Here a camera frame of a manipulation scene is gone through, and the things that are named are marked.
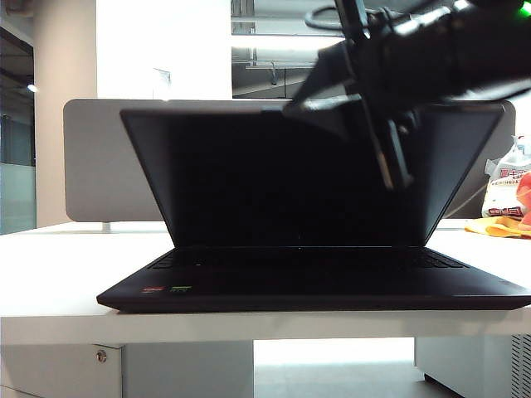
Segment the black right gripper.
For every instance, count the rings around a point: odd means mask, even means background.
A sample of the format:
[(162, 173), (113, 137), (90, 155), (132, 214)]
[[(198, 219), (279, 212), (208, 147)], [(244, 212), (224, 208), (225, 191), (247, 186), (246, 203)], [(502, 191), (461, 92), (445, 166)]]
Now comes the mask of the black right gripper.
[[(292, 100), (284, 106), (285, 116), (320, 128), (348, 141), (368, 136), (368, 119), (382, 123), (414, 124), (415, 112), (390, 89), (390, 51), (406, 55), (397, 44), (417, 28), (413, 22), (395, 24), (388, 10), (370, 13), (355, 10), (350, 15), (350, 39), (318, 51), (318, 59)], [(317, 99), (334, 87), (352, 94)]]

